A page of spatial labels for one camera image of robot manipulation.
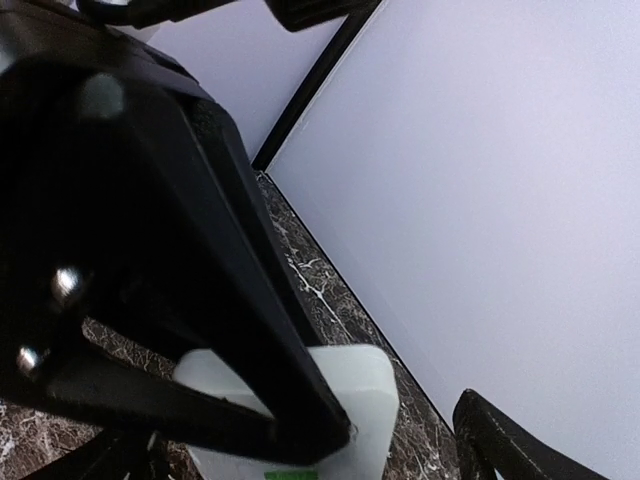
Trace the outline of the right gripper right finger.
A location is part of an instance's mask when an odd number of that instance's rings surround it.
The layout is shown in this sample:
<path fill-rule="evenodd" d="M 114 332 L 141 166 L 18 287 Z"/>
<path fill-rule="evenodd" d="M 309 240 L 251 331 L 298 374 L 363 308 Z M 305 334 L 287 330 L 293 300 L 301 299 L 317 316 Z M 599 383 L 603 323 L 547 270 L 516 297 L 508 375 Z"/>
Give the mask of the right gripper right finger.
<path fill-rule="evenodd" d="M 472 389 L 453 412 L 462 479 L 600 479 L 602 476 L 552 449 Z"/>

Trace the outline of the white remote control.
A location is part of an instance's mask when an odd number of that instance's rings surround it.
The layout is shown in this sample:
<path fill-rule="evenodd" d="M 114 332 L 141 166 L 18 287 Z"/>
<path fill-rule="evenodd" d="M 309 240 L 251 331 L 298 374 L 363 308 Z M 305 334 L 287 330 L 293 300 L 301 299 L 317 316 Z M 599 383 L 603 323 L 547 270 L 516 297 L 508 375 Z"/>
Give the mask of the white remote control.
<path fill-rule="evenodd" d="M 273 464 L 189 445 L 187 450 L 205 479 L 381 479 L 399 410 L 391 361 L 372 345 L 309 349 L 329 387 L 352 423 L 350 443 L 309 466 Z M 266 414 L 267 408 L 216 354 L 194 350 L 182 357 L 173 379 L 201 393 Z"/>

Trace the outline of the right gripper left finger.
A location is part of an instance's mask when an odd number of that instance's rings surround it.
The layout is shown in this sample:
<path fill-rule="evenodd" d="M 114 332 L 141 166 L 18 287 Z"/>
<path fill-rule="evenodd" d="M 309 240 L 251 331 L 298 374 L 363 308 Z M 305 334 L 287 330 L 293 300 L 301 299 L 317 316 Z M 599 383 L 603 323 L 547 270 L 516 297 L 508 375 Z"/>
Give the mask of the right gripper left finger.
<path fill-rule="evenodd" d="M 231 116 L 72 9 L 1 13 L 1 396 L 277 463 L 351 423 Z"/>

